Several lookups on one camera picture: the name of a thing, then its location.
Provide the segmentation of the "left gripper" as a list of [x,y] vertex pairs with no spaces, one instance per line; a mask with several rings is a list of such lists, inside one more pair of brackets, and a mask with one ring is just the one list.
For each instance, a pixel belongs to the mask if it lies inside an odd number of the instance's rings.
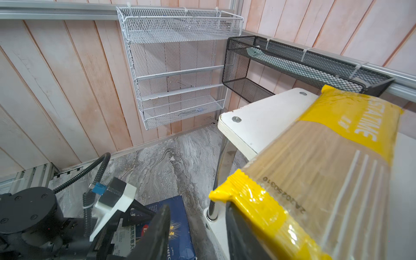
[[136,227],[156,215],[137,200],[115,203],[113,207],[100,202],[87,205],[89,233],[93,243],[89,260],[118,260],[126,258],[137,244]]

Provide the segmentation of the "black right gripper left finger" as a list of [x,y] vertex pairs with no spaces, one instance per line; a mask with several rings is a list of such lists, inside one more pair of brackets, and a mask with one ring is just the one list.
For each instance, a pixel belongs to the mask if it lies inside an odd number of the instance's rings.
[[166,260],[171,223],[168,205],[163,205],[150,222],[149,228],[126,257],[127,260]]

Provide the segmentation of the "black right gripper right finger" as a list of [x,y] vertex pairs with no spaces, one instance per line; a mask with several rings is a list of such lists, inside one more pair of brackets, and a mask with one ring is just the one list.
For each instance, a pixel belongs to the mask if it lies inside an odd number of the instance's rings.
[[227,202],[225,209],[230,259],[270,260],[240,209],[232,202]]

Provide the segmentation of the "yellow pasta package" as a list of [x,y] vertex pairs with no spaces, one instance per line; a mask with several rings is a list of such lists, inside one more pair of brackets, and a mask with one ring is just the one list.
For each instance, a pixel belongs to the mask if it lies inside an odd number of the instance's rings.
[[402,109],[324,86],[317,100],[210,193],[235,207],[254,241],[241,258],[384,260],[391,170]]

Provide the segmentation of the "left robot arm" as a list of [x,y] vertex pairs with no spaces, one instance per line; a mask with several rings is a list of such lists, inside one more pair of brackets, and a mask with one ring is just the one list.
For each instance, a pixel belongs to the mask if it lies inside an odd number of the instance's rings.
[[[118,178],[102,185],[110,153],[105,153],[70,180],[51,190],[31,187],[1,195],[1,259],[3,260],[105,260],[119,222],[150,221],[155,212],[134,199],[133,186]],[[82,218],[65,217],[57,194],[98,168],[93,187],[82,195]]]

